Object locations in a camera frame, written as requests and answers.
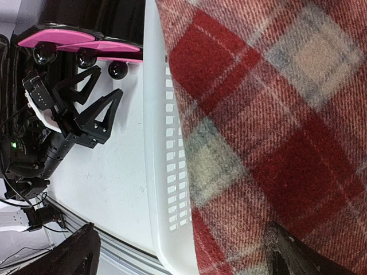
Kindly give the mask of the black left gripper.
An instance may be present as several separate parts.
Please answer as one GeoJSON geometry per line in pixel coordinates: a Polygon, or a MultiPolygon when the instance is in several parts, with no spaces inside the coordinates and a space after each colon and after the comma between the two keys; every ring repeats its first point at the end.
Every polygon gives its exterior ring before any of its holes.
{"type": "Polygon", "coordinates": [[[102,96],[82,112],[72,103],[84,105],[97,80],[101,68],[97,65],[58,82],[51,91],[52,121],[59,131],[51,130],[40,145],[39,178],[49,178],[74,145],[95,148],[111,136],[115,115],[123,97],[121,89],[102,96]]]}

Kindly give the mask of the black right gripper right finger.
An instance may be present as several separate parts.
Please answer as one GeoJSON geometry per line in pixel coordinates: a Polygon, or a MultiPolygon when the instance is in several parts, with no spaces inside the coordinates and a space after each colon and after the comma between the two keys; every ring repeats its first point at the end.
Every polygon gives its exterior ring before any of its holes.
{"type": "Polygon", "coordinates": [[[307,246],[277,222],[266,224],[263,242],[269,274],[354,274],[307,246]]]}

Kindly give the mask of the white perforated plastic basket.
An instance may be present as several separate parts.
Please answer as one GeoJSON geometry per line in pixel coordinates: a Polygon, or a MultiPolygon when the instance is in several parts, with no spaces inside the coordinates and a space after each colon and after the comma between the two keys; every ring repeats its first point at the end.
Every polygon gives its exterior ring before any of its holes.
{"type": "Polygon", "coordinates": [[[198,274],[185,150],[155,1],[145,8],[143,124],[155,253],[171,274],[198,274]]]}

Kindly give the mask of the black pink drawer organizer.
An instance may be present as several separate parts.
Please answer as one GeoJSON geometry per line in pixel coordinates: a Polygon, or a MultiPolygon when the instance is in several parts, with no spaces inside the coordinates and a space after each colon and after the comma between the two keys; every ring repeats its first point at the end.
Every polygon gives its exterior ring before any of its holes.
{"type": "Polygon", "coordinates": [[[22,1],[13,44],[34,49],[41,43],[53,54],[71,52],[77,66],[111,61],[143,61],[145,1],[22,1]]]}

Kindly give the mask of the red plaid garment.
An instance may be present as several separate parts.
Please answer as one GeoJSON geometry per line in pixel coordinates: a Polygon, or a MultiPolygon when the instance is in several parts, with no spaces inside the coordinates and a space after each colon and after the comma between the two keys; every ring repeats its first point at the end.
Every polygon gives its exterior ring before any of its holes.
{"type": "Polygon", "coordinates": [[[366,273],[366,2],[157,1],[201,274],[267,274],[281,224],[366,273]]]}

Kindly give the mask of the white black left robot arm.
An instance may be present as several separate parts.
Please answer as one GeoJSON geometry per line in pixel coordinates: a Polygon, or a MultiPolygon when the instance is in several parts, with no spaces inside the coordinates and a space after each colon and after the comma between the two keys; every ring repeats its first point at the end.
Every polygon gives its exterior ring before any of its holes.
{"type": "Polygon", "coordinates": [[[101,69],[93,66],[49,88],[42,76],[31,70],[22,80],[27,107],[34,112],[23,135],[1,135],[1,178],[6,192],[3,204],[14,212],[1,213],[2,231],[36,231],[50,222],[61,223],[61,215],[50,206],[37,207],[32,199],[50,184],[60,163],[75,145],[95,148],[111,136],[118,106],[123,97],[115,89],[85,110],[101,69]]]}

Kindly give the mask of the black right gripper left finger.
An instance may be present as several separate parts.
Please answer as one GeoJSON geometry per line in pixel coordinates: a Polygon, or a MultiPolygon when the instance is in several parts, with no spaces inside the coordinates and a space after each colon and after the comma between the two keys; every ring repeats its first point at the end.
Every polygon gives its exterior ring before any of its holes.
{"type": "Polygon", "coordinates": [[[93,223],[79,228],[52,252],[26,265],[15,274],[96,274],[101,240],[93,223]]]}

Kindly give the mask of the black ribbed hard-shell suitcase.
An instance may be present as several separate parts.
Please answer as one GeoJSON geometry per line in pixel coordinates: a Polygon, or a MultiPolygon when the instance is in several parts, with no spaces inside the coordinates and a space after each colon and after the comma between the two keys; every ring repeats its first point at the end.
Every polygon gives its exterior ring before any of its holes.
{"type": "Polygon", "coordinates": [[[1,35],[1,134],[34,143],[36,133],[27,125],[35,114],[28,107],[22,79],[34,68],[32,51],[1,35]]]}

